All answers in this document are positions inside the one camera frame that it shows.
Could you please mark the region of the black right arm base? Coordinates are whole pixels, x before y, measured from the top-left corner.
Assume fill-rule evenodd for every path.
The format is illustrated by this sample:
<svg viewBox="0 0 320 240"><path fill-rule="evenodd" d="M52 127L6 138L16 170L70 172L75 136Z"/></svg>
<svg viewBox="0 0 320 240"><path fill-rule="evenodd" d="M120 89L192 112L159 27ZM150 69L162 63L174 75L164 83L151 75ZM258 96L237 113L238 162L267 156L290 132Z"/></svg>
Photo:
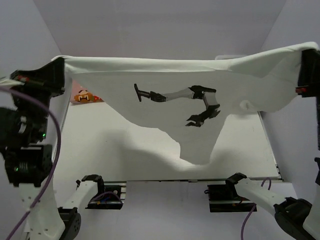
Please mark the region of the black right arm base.
<svg viewBox="0 0 320 240"><path fill-rule="evenodd" d="M255 204L247 198L233 195L226 184L211 184L204 193L208 196L211 213L249 213L257 211Z"/></svg>

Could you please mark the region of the white t shirt robot print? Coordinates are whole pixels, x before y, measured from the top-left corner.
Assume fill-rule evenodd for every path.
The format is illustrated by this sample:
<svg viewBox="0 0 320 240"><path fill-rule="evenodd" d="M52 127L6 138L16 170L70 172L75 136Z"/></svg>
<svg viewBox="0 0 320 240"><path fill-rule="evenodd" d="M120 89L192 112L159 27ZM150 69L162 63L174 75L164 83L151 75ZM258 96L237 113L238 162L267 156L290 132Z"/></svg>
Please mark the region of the white t shirt robot print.
<svg viewBox="0 0 320 240"><path fill-rule="evenodd" d="M274 113L315 80L320 48L289 45L220 60L63 56L66 78L97 94L127 121L159 129L180 158L209 162L229 115Z"/></svg>

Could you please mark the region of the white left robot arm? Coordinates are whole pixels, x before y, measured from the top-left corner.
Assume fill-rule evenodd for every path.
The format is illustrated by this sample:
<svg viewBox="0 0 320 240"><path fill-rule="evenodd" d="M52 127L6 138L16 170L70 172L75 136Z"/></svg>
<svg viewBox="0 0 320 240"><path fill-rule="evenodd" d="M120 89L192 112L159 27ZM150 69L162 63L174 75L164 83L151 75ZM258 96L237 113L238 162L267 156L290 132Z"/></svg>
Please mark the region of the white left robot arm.
<svg viewBox="0 0 320 240"><path fill-rule="evenodd" d="M14 108L0 109L0 153L9 182L20 190L25 207L22 222L32 240L73 240L81 226L81 212L105 196L100 175L77 182L70 201L58 207L53 176L59 162L72 80L66 58L58 56L36 70L16 70L0 80L0 89Z"/></svg>

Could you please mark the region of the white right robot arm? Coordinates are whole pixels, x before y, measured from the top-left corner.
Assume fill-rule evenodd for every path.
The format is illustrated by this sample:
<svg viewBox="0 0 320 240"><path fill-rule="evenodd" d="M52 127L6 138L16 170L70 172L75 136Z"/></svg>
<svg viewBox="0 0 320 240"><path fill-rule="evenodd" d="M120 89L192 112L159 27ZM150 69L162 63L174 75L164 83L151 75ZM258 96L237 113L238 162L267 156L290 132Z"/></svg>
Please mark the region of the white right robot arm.
<svg viewBox="0 0 320 240"><path fill-rule="evenodd" d="M304 50L301 55L296 93L303 98L316 99L320 105L320 52ZM284 197L253 182L237 172L226 181L226 195L236 200L244 197L274 216L279 227L296 240L318 240L320 238L320 179L317 177L314 202L305 199Z"/></svg>

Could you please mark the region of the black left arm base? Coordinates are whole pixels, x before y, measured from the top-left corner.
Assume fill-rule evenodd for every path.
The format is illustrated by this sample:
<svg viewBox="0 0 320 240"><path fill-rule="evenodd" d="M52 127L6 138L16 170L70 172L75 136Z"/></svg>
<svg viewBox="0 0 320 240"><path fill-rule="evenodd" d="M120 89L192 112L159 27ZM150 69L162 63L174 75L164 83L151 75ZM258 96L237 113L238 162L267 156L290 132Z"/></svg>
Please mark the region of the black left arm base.
<svg viewBox="0 0 320 240"><path fill-rule="evenodd" d="M126 192L126 182L105 182L103 192L94 196L86 209L121 210L125 202Z"/></svg>

